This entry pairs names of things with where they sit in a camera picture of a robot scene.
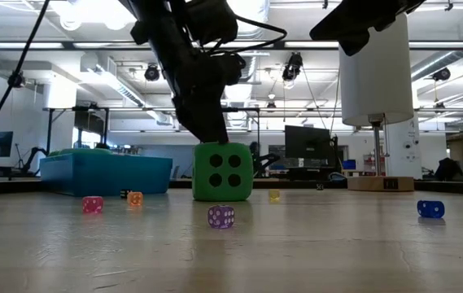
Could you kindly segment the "black computer monitor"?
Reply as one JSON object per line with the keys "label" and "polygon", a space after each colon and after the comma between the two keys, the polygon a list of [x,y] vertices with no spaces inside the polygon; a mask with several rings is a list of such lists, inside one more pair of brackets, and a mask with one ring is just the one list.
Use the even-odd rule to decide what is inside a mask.
{"label": "black computer monitor", "polygon": [[289,167],[290,181],[328,181],[335,170],[334,148],[328,129],[285,126],[285,157],[303,159],[303,166]]}

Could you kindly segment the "black office chair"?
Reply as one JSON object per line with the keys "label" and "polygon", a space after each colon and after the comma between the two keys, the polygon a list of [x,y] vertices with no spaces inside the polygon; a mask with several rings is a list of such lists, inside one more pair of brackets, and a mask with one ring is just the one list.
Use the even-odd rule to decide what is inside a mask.
{"label": "black office chair", "polygon": [[439,161],[435,178],[438,181],[463,181],[463,172],[457,161],[445,158]]}

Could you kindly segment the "small orange die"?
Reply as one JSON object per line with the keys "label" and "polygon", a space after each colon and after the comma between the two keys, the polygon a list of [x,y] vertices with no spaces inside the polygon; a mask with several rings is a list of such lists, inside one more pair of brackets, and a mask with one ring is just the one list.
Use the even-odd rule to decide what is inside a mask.
{"label": "small orange die", "polygon": [[131,191],[127,194],[127,204],[130,207],[141,207],[143,205],[143,194],[138,191]]}

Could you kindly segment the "small purple die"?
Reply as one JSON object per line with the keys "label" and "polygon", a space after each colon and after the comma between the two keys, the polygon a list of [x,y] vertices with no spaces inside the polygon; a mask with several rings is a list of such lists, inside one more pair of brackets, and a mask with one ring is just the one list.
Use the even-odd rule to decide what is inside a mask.
{"label": "small purple die", "polygon": [[228,229],[234,222],[235,211],[230,206],[215,205],[207,210],[207,223],[214,229]]}

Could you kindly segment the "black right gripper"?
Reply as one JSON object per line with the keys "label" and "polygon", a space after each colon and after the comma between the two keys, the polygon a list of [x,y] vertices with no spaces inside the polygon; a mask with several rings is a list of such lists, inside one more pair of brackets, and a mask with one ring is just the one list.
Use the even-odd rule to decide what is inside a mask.
{"label": "black right gripper", "polygon": [[309,32],[313,41],[336,41],[347,56],[361,51],[369,42],[369,28],[390,26],[396,16],[415,11],[426,0],[342,0]]}

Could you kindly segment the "black background rig frame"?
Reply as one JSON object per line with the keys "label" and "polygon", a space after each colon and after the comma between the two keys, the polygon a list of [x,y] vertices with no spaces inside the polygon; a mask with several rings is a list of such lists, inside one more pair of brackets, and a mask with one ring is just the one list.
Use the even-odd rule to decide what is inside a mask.
{"label": "black background rig frame", "polygon": [[222,112],[240,113],[242,112],[247,118],[247,125],[251,122],[256,123],[256,155],[260,155],[260,108],[259,107],[223,107]]}
{"label": "black background rig frame", "polygon": [[69,108],[53,108],[53,107],[44,107],[43,110],[48,112],[48,125],[47,125],[47,134],[46,134],[46,150],[50,153],[51,147],[51,134],[52,134],[52,124],[55,121],[54,112],[60,112],[60,115],[65,112],[94,112],[94,111],[104,111],[105,117],[103,120],[103,132],[101,134],[101,142],[107,144],[108,130],[109,130],[109,120],[111,110],[109,107],[99,107],[97,105],[90,104],[89,106],[74,106]]}

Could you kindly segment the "blue plastic bin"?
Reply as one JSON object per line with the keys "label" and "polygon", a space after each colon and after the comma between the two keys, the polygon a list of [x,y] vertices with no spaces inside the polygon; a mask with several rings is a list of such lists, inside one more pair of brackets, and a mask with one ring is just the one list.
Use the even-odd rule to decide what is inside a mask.
{"label": "blue plastic bin", "polygon": [[172,169],[169,158],[138,155],[68,154],[40,160],[43,184],[76,197],[117,197],[121,190],[163,194]]}

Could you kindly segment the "small blue die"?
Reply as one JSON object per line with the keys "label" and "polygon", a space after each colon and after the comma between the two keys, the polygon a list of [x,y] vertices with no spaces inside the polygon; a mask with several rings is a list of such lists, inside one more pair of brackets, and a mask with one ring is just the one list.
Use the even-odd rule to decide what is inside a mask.
{"label": "small blue die", "polygon": [[417,212],[421,217],[438,219],[444,216],[445,206],[441,201],[419,200]]}

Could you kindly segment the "small pink die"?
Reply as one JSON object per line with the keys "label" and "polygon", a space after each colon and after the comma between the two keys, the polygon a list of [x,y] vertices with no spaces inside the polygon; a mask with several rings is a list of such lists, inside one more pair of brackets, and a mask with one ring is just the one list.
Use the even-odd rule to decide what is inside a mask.
{"label": "small pink die", "polygon": [[86,196],[81,204],[83,213],[98,214],[103,211],[104,200],[101,196]]}

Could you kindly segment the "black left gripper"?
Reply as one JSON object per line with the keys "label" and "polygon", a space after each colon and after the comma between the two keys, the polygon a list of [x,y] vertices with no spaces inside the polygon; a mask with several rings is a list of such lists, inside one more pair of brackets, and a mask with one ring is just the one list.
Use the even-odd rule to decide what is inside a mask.
{"label": "black left gripper", "polygon": [[[200,142],[229,141],[220,100],[227,85],[238,83],[246,61],[237,53],[204,50],[189,29],[173,18],[175,6],[155,0],[130,0],[137,21],[131,36],[147,43],[172,92],[179,123]],[[201,96],[203,98],[186,98]]]}

